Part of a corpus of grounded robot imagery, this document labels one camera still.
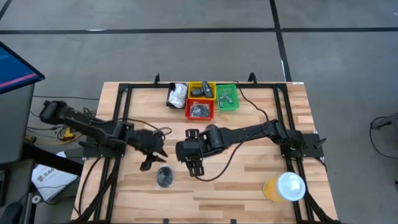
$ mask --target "green bin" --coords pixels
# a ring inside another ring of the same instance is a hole
[[[217,85],[217,104],[220,111],[234,111],[239,108],[239,98],[235,84]]]

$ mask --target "wooden table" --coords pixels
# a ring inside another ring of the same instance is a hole
[[[112,119],[118,85],[118,82],[104,84],[97,110],[98,118]],[[315,127],[304,85],[288,83],[287,86],[296,129],[304,133],[313,132]],[[292,203],[274,203],[262,193],[267,180],[286,171],[280,148],[271,140],[263,138],[244,143],[236,152],[228,170],[214,182],[200,182],[190,177],[185,164],[177,162],[175,156],[175,143],[185,139],[186,129],[204,130],[209,124],[242,128],[263,123],[264,115],[256,111],[239,93],[238,110],[221,112],[216,106],[215,117],[211,121],[190,121],[184,117],[184,110],[173,110],[165,106],[167,91],[162,88],[133,89],[129,118],[147,121],[158,128],[172,128],[173,132],[167,136],[164,149],[169,155],[166,164],[175,171],[174,185],[167,189],[156,189],[156,172],[164,164],[153,163],[150,171],[141,172],[139,166],[144,161],[144,156],[134,148],[127,147],[119,170],[112,223],[162,223],[164,218],[170,219],[171,223],[229,223],[231,219],[237,219],[238,223],[295,223]],[[269,119],[277,118],[271,89],[244,88],[243,92],[268,113]],[[284,121],[287,121],[282,93],[280,98]],[[136,123],[136,128],[150,129],[141,123]],[[204,161],[203,178],[209,179],[220,173],[233,147]],[[88,159],[85,162],[82,180],[94,160]],[[101,159],[97,163],[89,176],[82,209],[90,204],[98,191],[103,161]],[[312,158],[304,159],[303,163],[310,193],[330,217],[337,218],[325,168]],[[105,195],[104,198],[101,218],[105,216],[108,202],[108,196]],[[300,208],[306,219],[303,202],[300,202]]]

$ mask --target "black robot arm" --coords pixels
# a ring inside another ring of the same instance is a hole
[[[82,134],[92,137],[100,146],[117,151],[126,145],[134,147],[147,156],[140,170],[146,171],[152,162],[165,162],[153,155],[157,152],[167,157],[163,150],[163,134],[148,129],[134,130],[134,124],[118,120],[103,121],[91,118],[87,114],[76,111],[63,101],[46,101],[41,111],[40,120],[47,124],[65,124]]]
[[[204,175],[203,158],[220,154],[235,143],[269,138],[280,146],[292,149],[305,147],[302,133],[286,130],[278,120],[233,130],[209,125],[202,133],[197,129],[188,129],[185,135],[187,138],[176,144],[175,152],[177,160],[186,163],[192,177]]]

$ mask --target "monitor screen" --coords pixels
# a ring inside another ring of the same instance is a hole
[[[0,45],[0,94],[44,79],[31,65]]]

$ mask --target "concrete floor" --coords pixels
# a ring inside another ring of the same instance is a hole
[[[282,28],[398,27],[395,0],[276,3]],[[0,30],[273,25],[269,2],[261,0],[13,0]],[[372,148],[369,122],[398,112],[398,33],[284,33],[283,38],[292,80],[305,82],[318,132],[328,138],[324,150],[339,219],[396,223],[398,161]],[[261,81],[284,80],[274,33],[0,35],[0,40],[46,76],[36,84],[36,95],[95,98],[103,82],[149,81],[158,72],[163,81],[245,80],[250,72]],[[32,111],[38,113],[43,101],[34,98]],[[35,117],[29,125],[45,126]],[[387,127],[374,132],[374,141],[398,157],[395,135]],[[57,152],[76,145],[40,147]],[[68,191],[73,195],[76,188]],[[73,201],[40,204],[35,222],[66,222]]]

